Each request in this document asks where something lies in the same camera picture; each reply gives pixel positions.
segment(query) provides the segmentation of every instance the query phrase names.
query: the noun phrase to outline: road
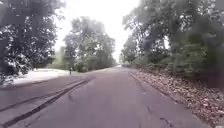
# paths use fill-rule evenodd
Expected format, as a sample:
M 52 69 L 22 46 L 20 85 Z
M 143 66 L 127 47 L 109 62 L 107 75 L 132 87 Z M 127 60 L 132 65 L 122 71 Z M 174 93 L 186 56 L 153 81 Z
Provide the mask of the road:
M 129 69 L 109 68 L 90 75 L 95 79 L 69 91 L 33 115 L 38 118 L 27 127 L 209 128 L 183 105 L 174 103 L 151 86 L 134 79 Z M 7 99 L 8 102 L 3 102 L 9 105 L 30 96 L 42 95 L 83 77 L 62 77 L 40 85 L 8 91 L 10 98 Z

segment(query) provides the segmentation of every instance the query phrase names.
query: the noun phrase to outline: sky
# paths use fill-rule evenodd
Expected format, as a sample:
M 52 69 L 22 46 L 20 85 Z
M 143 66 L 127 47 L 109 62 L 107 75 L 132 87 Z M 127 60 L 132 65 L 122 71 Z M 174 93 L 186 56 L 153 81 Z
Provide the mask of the sky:
M 107 34 L 115 39 L 114 58 L 118 60 L 120 51 L 130 35 L 122 26 L 123 16 L 138 6 L 139 0 L 64 0 L 66 7 L 62 14 L 65 20 L 56 21 L 59 28 L 55 49 L 64 46 L 63 39 L 71 30 L 71 21 L 79 16 L 88 16 L 104 24 Z

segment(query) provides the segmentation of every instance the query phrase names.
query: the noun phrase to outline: fallen leaves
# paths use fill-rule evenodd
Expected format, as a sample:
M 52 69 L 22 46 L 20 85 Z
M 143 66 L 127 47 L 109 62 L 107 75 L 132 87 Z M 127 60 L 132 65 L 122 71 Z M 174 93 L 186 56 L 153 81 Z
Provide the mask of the fallen leaves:
M 192 113 L 212 126 L 218 125 L 224 118 L 224 92 L 219 89 L 208 89 L 200 82 L 162 74 L 155 75 L 140 71 L 134 74 L 176 102 L 187 105 Z

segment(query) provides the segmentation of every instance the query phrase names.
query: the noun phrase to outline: sidewalk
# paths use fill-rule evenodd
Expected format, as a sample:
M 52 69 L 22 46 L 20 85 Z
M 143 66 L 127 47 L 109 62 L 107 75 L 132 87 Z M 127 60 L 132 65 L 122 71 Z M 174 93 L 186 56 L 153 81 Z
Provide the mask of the sidewalk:
M 38 69 L 30 71 L 26 75 L 21 75 L 18 78 L 13 80 L 13 83 L 7 82 L 5 85 L 0 87 L 1 90 L 17 88 L 21 86 L 28 86 L 33 84 L 39 84 L 46 82 L 48 80 L 69 75 L 68 71 L 57 70 L 57 69 Z

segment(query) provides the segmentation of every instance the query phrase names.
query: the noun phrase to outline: tree canopy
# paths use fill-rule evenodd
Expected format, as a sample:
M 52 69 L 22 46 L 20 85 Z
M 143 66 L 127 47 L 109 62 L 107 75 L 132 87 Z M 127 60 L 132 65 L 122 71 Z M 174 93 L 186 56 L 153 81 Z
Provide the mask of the tree canopy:
M 216 0 L 140 0 L 123 19 L 132 30 L 123 61 L 144 57 L 147 64 L 193 79 L 222 76 L 223 15 Z
M 26 73 L 52 62 L 59 0 L 8 0 L 0 21 L 0 74 Z
M 73 70 L 80 72 L 110 67 L 115 40 L 110 38 L 104 25 L 88 17 L 72 21 L 72 30 L 64 39 L 65 60 Z

